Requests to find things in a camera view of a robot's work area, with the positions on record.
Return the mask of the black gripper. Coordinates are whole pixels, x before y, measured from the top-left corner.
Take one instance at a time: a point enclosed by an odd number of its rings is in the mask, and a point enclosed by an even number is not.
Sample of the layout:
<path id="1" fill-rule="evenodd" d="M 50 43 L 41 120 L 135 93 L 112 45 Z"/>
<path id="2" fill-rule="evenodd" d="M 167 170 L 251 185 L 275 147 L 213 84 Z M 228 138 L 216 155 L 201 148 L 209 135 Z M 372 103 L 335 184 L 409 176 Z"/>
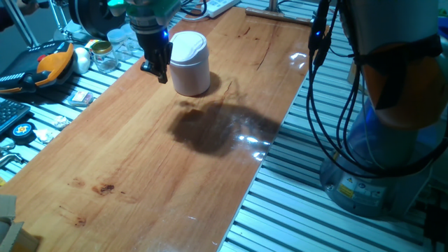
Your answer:
<path id="1" fill-rule="evenodd" d="M 158 81 L 166 84 L 168 81 L 167 70 L 171 61 L 172 43 L 169 41 L 167 30 L 160 30 L 152 34 L 136 34 L 139 45 L 144 51 L 146 59 L 140 66 L 140 70 L 158 77 Z"/>

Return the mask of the bare person hand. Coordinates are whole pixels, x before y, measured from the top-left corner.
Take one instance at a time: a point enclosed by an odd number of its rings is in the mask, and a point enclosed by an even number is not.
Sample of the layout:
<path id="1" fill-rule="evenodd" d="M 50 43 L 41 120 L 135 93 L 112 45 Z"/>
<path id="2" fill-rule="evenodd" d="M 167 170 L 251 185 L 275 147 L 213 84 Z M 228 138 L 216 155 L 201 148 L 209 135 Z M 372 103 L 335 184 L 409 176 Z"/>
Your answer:
<path id="1" fill-rule="evenodd" d="M 31 15 L 39 9 L 39 3 L 35 0 L 28 0 L 27 3 L 17 0 L 16 4 L 23 15 Z"/>

